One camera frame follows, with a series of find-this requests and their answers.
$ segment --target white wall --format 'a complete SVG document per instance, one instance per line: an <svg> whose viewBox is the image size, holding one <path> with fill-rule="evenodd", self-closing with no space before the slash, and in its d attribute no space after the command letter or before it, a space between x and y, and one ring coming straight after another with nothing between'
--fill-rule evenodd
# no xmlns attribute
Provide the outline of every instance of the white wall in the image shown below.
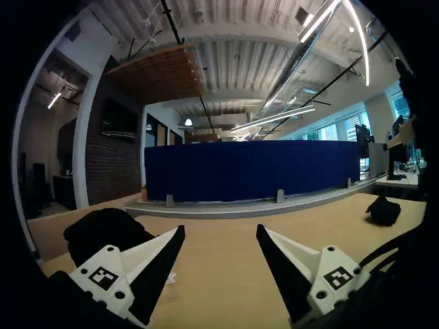
<svg viewBox="0 0 439 329"><path fill-rule="evenodd" d="M49 175L50 132L53 114L47 107L29 101L21 122L19 151L26 154L26 177L29 182L34 163L44 163L46 178Z"/></svg>
<svg viewBox="0 0 439 329"><path fill-rule="evenodd" d="M394 115L389 99L385 93L368 99L364 102L370 127L375 137L375 142L387 142L387 133L394 123Z"/></svg>
<svg viewBox="0 0 439 329"><path fill-rule="evenodd" d="M76 121L72 168L76 206L84 208L88 207L85 163L88 120L100 77L117 40L89 10L81 16L79 26L79 36L73 42L63 37L57 49L71 65L88 77Z"/></svg>
<svg viewBox="0 0 439 329"><path fill-rule="evenodd" d="M142 181L142 184L146 183L146 177L145 177L145 157L144 157L144 148L146 145L146 128L147 128L147 116L148 114L152 115L154 118L159 120L161 123L163 123L166 127L168 127L168 141L167 144L169 144L169 138L170 138L170 129L173 130L176 134L180 135L183 138L184 142L184 131L178 128L178 125L181 123L182 118L177 113L176 110L164 107L165 102L161 103L155 103L155 104L149 104L145 105L143 109L143 116L142 116L142 142L140 144L140 179Z"/></svg>
<svg viewBox="0 0 439 329"><path fill-rule="evenodd" d="M382 60L375 50L372 51L369 56L369 87L366 87L365 80L362 76L354 76L351 73L345 74L344 77L341 77L327 89L326 96L317 97L317 100L330 103L331 106L315 103L315 111L303 114L303 118L300 120L289 120L285 122L277 129L282 129L281 132L273 133L267 136L266 139L281 139L291 132L295 133L302 127L306 127L342 109L346 109L352 106L352 104L370 99L384 92L391 84L394 84L399 78L399 75L393 62ZM362 68L364 68L363 60L356 65L357 72L360 72Z"/></svg>
<svg viewBox="0 0 439 329"><path fill-rule="evenodd" d="M27 103L21 122L19 151L26 154L26 177L30 182L34 163L44 163L46 181L59 175L57 158L59 129L77 116L77 106L58 100L51 109L40 103Z"/></svg>

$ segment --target black cloth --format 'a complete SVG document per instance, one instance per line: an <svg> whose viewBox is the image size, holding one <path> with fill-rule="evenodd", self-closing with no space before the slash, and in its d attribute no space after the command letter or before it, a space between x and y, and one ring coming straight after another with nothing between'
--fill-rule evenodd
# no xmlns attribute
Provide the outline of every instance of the black cloth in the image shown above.
<svg viewBox="0 0 439 329"><path fill-rule="evenodd" d="M369 222L378 226L394 225L400 212L399 204L390 202L381 195L366 210L366 213L370 213Z"/></svg>
<svg viewBox="0 0 439 329"><path fill-rule="evenodd" d="M155 238L125 211L106 208L88 213L64 231L70 255L78 267L106 245L125 251Z"/></svg>

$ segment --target black bag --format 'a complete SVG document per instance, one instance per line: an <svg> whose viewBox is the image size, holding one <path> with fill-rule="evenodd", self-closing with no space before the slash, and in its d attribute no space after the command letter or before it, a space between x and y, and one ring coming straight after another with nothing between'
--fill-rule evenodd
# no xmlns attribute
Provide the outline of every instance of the black bag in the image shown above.
<svg viewBox="0 0 439 329"><path fill-rule="evenodd" d="M106 208L88 213L64 231L77 267L106 245L125 251L155 238L125 211Z"/></svg>

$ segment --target white column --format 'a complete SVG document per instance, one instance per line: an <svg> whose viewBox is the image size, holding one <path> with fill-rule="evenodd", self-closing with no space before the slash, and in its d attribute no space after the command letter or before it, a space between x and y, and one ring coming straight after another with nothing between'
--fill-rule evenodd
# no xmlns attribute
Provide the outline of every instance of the white column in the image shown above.
<svg viewBox="0 0 439 329"><path fill-rule="evenodd" d="M79 209L89 205L86 181L88 120L99 80L104 72L105 64L117 45L117 40L90 11L87 11L78 23L81 29L78 37L73 42L65 37L62 38L57 49L70 64L88 77L76 119L73 143L73 186L76 207Z"/></svg>
<svg viewBox="0 0 439 329"><path fill-rule="evenodd" d="M387 142L387 133L394 123L392 107L386 94L380 94L364 102L370 127L377 143Z"/></svg>

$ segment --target raised platform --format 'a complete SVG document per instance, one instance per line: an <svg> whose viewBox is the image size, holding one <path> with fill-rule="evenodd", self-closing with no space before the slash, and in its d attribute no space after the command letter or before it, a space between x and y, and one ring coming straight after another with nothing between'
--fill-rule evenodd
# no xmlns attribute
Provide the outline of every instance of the raised platform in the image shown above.
<svg viewBox="0 0 439 329"><path fill-rule="evenodd" d="M368 193L377 179L379 177L362 180L346 189L290 195L280 203L268 198L235 202L181 202L169 208L164 202L132 201L125 204L125 209L134 218L141 215L193 219L261 217L321 206L359 192Z"/></svg>

